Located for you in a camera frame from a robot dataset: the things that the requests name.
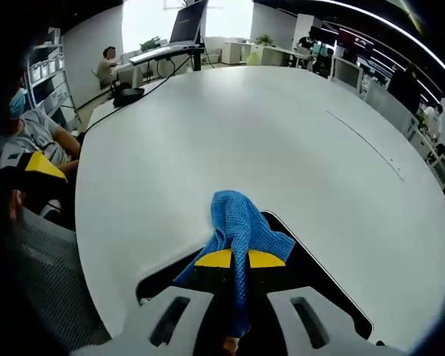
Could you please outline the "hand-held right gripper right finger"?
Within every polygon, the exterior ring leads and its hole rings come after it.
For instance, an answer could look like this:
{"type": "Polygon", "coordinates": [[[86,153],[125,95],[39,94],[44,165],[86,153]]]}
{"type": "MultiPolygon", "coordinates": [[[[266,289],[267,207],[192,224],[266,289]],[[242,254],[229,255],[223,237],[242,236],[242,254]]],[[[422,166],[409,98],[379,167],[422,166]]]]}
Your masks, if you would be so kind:
{"type": "Polygon", "coordinates": [[[364,339],[348,313],[312,287],[296,287],[279,257],[251,249],[248,264],[253,355],[405,354],[364,339]]]}

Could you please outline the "person's left hand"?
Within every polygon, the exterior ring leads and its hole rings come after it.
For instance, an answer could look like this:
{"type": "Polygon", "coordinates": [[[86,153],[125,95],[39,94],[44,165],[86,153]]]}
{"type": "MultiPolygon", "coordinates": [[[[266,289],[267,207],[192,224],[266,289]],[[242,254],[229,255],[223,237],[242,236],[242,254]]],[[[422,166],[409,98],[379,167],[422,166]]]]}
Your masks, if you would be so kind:
{"type": "Polygon", "coordinates": [[[22,212],[23,194],[20,190],[12,190],[8,203],[9,215],[11,220],[17,220],[22,212]]]}

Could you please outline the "person's right hand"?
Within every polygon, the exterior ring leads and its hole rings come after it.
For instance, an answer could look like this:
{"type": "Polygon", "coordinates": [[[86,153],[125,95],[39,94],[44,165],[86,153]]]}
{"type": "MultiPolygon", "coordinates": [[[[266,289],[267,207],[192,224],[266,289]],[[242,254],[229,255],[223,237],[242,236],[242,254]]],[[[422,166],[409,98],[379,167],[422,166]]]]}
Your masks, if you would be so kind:
{"type": "Polygon", "coordinates": [[[235,355],[239,349],[240,339],[236,337],[226,337],[222,348],[227,355],[235,355]]]}

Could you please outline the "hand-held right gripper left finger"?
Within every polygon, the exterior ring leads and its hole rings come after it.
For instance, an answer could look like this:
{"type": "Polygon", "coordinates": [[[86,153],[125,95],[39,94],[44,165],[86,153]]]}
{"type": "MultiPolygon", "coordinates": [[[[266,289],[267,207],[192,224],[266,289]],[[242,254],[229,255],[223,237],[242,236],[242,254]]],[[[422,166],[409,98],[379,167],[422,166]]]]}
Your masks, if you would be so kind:
{"type": "Polygon", "coordinates": [[[227,355],[223,329],[230,315],[216,306],[210,282],[224,283],[231,271],[229,249],[209,253],[194,264],[188,289],[169,286],[126,321],[120,335],[73,355],[227,355]]]}

